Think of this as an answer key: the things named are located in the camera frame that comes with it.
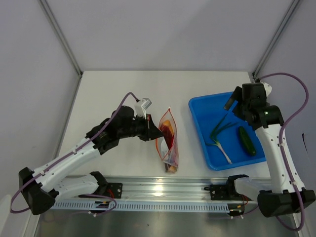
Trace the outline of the red chili pepper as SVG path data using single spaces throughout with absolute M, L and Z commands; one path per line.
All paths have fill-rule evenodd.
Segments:
M 165 137 L 166 147 L 163 162 L 178 167 L 179 154 L 178 154 L 178 142 L 176 135 L 166 135 Z

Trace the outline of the clear zip top bag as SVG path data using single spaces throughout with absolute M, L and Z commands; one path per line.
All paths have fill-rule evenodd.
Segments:
M 170 107 L 158 124 L 162 137 L 156 139 L 156 150 L 164 164 L 166 173 L 176 173 L 179 166 L 177 126 Z

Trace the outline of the green onion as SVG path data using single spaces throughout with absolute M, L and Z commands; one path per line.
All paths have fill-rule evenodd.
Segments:
M 220 150 L 220 152 L 222 153 L 222 155 L 224 156 L 228 164 L 233 164 L 232 160 L 230 159 L 225 149 L 223 148 L 222 142 L 220 141 L 221 135 L 225 131 L 237 125 L 237 122 L 226 121 L 227 115 L 228 114 L 223 115 L 220 121 L 215 125 L 215 127 L 213 128 L 212 132 L 209 135 L 209 138 L 212 141 L 210 145 L 216 146 Z

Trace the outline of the green cucumber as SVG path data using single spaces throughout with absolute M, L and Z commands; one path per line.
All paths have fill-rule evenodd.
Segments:
M 244 148 L 245 152 L 250 156 L 255 156 L 256 149 L 244 127 L 238 127 L 238 135 L 241 145 Z

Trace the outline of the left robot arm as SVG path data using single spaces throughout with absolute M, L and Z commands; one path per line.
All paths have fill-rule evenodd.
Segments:
M 86 133 L 67 154 L 34 170 L 25 167 L 19 171 L 19 188 L 28 210 L 40 215 L 58 200 L 75 196 L 103 197 L 108 183 L 100 172 L 93 171 L 76 179 L 66 179 L 66 176 L 115 148 L 121 139 L 138 137 L 147 142 L 162 136 L 150 114 L 142 117 L 135 115 L 131 107 L 121 106 Z

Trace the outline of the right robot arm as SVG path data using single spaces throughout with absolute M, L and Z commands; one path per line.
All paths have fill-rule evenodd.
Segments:
M 263 148 L 271 177 L 266 188 L 247 175 L 228 178 L 226 195 L 237 199 L 245 195 L 258 203 L 265 217 L 302 213 L 316 200 L 313 190 L 306 189 L 294 166 L 286 138 L 285 123 L 280 109 L 267 103 L 268 89 L 263 83 L 245 83 L 233 91 L 225 104 L 234 115 L 246 121 Z

